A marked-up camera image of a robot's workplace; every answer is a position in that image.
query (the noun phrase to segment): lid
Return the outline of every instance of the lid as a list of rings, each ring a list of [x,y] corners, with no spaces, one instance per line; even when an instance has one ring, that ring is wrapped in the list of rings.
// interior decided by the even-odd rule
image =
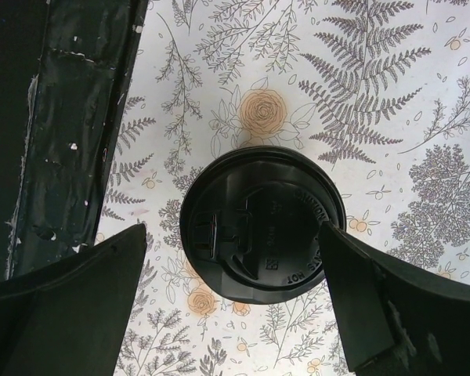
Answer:
[[[179,223],[186,257],[213,291],[273,304],[324,279],[324,221],[346,227],[325,172],[293,150],[255,146],[221,156],[197,177]]]

